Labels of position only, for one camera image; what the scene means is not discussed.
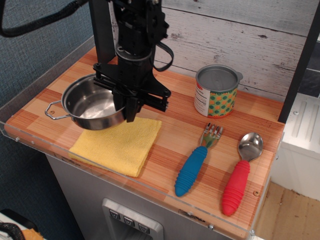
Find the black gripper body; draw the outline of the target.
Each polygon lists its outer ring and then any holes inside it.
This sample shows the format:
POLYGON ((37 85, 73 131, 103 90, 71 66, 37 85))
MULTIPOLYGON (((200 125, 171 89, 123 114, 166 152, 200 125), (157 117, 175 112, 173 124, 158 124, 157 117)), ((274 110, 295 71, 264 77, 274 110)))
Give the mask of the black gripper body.
POLYGON ((96 63, 96 84, 109 90, 118 89, 125 101, 129 97, 139 98, 147 105, 160 111, 168 108, 171 91, 160 83, 153 73, 150 58, 128 60, 117 58, 117 64, 96 63))

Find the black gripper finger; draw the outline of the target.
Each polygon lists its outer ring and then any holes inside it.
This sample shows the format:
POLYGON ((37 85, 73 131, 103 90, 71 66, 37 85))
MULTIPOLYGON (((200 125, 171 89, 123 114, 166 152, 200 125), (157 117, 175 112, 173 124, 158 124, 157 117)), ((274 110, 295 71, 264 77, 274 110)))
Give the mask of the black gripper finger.
POLYGON ((137 97, 128 97, 125 102, 125 117, 128 123, 135 120, 136 114, 141 111, 143 103, 137 97))
POLYGON ((113 103, 116 111, 120 111, 125 108, 126 106, 126 99, 124 95, 117 89, 114 88, 112 90, 113 95, 113 103))

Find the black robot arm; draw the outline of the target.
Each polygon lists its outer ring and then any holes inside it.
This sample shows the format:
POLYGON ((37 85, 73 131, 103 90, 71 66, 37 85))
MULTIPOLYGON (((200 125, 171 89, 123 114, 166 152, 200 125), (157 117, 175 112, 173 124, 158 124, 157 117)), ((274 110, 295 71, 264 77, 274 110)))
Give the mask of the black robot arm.
POLYGON ((163 72, 172 63, 156 68, 156 48, 171 57, 173 51, 162 40, 167 38, 169 24, 165 21, 160 0, 114 0, 113 10, 118 25, 115 54, 116 65, 96 63, 93 68, 96 85, 113 94, 114 106, 124 120, 133 122, 143 105, 166 111, 171 91, 160 83, 153 71, 163 72))

